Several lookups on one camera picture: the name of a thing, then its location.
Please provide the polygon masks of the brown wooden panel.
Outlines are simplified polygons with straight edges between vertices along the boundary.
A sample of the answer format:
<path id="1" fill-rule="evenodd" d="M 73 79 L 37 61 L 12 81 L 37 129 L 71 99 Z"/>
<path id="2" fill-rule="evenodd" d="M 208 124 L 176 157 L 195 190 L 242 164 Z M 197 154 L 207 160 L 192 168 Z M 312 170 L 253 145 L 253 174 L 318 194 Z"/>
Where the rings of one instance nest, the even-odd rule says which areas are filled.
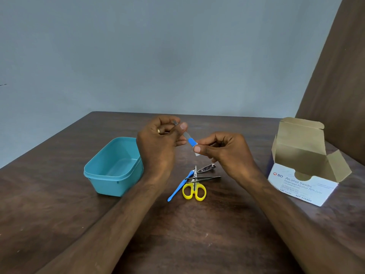
<path id="1" fill-rule="evenodd" d="M 365 166 L 365 0 L 342 0 L 296 118 Z"/>

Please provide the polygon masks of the blue plastic cuticle pusher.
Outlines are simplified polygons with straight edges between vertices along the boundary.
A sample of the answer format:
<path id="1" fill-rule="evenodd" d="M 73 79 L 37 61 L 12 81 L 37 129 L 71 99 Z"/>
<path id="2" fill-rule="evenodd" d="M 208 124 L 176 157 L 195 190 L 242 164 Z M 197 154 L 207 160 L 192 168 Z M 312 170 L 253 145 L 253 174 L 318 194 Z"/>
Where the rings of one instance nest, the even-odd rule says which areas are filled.
<path id="1" fill-rule="evenodd" d="M 177 192 L 182 189 L 182 187 L 184 186 L 184 184 L 189 181 L 190 178 L 192 178 L 194 176 L 195 173 L 195 169 L 191 170 L 189 172 L 189 175 L 178 185 L 178 187 L 175 189 L 175 191 L 171 194 L 171 196 L 167 199 L 167 202 L 170 202 L 171 199 L 177 194 Z"/>

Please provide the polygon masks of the person's right forearm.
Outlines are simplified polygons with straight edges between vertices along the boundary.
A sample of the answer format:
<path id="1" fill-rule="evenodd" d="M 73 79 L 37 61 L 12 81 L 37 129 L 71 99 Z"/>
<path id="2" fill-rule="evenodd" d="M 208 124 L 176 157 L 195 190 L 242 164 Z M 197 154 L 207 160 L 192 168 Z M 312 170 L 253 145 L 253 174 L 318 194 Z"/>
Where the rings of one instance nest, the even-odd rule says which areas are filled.
<path id="1" fill-rule="evenodd" d="M 242 187 L 254 198 L 306 274 L 365 274 L 365 261 L 325 235 L 258 168 L 242 171 Z"/>

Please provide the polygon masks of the teal plastic container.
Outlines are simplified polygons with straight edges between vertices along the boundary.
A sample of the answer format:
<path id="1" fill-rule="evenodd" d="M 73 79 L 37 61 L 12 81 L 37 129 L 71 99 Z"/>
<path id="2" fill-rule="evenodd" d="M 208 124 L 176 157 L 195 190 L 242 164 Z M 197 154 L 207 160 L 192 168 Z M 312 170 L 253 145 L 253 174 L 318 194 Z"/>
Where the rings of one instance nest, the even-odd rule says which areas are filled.
<path id="1" fill-rule="evenodd" d="M 136 138 L 118 137 L 103 147 L 85 166 L 84 176 L 102 195 L 121 197 L 144 172 Z"/>

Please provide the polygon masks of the person's left hand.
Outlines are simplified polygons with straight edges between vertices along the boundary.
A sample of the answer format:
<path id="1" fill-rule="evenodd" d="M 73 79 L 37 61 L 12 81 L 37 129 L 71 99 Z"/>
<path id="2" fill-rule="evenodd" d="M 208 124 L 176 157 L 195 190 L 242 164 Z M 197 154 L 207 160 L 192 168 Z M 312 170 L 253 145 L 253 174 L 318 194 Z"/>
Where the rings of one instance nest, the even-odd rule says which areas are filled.
<path id="1" fill-rule="evenodd" d="M 180 118 L 172 115 L 159 115 L 150 120 L 138 132 L 136 143 L 144 167 L 143 178 L 166 183 L 175 162 L 176 141 L 164 135 L 164 124 Z"/>

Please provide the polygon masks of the silver metal tweezers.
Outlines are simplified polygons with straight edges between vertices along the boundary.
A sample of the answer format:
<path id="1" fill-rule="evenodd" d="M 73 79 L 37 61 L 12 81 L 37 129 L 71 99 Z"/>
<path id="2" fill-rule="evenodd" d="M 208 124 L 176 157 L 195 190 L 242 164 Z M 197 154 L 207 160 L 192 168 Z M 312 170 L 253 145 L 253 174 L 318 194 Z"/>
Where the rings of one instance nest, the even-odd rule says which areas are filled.
<path id="1" fill-rule="evenodd" d="M 199 177 L 190 177 L 185 178 L 185 183 L 201 183 L 203 181 L 217 180 L 221 179 L 221 176 L 199 176 Z"/>

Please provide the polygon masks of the silver nail clipper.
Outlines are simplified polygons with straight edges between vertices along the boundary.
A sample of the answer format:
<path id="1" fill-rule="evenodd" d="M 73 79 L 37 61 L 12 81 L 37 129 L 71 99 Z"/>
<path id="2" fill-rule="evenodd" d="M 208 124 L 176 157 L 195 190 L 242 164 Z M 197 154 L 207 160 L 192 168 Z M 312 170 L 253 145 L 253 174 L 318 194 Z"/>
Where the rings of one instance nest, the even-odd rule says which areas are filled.
<path id="1" fill-rule="evenodd" d="M 201 174 L 201 173 L 205 173 L 205 172 L 208 172 L 208 171 L 211 171 L 211 170 L 214 170 L 216 168 L 216 165 L 214 163 L 208 165 L 208 166 L 205 166 L 203 167 L 202 169 L 200 170 L 197 170 L 197 173 L 198 174 Z"/>

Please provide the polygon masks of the person's right hand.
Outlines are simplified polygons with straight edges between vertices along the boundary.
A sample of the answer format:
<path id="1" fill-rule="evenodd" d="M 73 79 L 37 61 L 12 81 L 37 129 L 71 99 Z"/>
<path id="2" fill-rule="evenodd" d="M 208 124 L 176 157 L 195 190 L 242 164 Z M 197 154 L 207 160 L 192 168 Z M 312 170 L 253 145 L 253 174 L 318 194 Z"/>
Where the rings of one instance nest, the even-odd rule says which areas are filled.
<path id="1" fill-rule="evenodd" d="M 218 157 L 209 157 L 218 162 L 224 171 L 243 188 L 263 177 L 243 135 L 218 131 L 197 141 L 201 145 L 220 146 Z"/>

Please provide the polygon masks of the yellow-handled small scissors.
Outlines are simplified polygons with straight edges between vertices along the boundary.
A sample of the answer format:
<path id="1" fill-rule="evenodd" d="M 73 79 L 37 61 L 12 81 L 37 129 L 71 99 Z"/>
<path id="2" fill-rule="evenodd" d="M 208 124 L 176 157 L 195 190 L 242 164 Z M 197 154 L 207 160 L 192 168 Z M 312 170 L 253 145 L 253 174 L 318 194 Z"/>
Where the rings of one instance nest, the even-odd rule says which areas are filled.
<path id="1" fill-rule="evenodd" d="M 185 190 L 190 188 L 190 194 L 185 193 Z M 192 199 L 193 197 L 197 201 L 203 201 L 207 195 L 207 190 L 203 184 L 198 182 L 197 166 L 194 167 L 182 187 L 182 195 L 185 199 Z"/>

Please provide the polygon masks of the person's left forearm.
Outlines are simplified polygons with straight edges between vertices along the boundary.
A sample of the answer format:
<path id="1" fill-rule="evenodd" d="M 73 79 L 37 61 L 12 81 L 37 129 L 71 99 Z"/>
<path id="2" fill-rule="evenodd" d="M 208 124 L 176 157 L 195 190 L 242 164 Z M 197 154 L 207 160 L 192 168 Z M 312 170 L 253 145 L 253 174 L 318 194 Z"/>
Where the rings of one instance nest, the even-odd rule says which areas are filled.
<path id="1" fill-rule="evenodd" d="M 111 274 L 170 174 L 144 173 L 109 212 L 35 274 Z"/>

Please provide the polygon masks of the open white cardboard swab box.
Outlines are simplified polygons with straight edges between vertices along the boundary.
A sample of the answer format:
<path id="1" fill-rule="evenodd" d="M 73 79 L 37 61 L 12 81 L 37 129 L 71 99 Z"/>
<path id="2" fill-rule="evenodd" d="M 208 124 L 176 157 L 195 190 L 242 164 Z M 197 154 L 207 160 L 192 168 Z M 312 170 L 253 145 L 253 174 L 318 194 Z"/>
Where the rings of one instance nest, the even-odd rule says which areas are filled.
<path id="1" fill-rule="evenodd" d="M 276 189 L 319 207 L 352 173 L 339 150 L 327 154 L 324 128 L 317 121 L 281 119 L 267 166 Z"/>

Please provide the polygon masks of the blue-handled metal nail file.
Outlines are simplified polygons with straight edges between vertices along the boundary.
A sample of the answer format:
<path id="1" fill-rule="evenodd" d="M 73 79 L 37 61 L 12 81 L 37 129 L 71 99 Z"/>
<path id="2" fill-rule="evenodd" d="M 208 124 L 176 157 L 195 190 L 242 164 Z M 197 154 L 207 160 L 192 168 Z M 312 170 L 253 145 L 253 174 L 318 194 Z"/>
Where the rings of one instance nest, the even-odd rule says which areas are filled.
<path id="1" fill-rule="evenodd" d="M 175 125 L 178 124 L 178 122 L 176 120 L 172 120 L 172 123 L 174 123 Z M 197 145 L 197 142 L 189 135 L 189 133 L 186 131 L 185 134 L 186 138 L 188 139 L 187 141 L 176 141 L 176 145 L 179 146 L 183 146 L 186 144 L 189 144 L 191 147 L 194 147 L 195 145 Z"/>

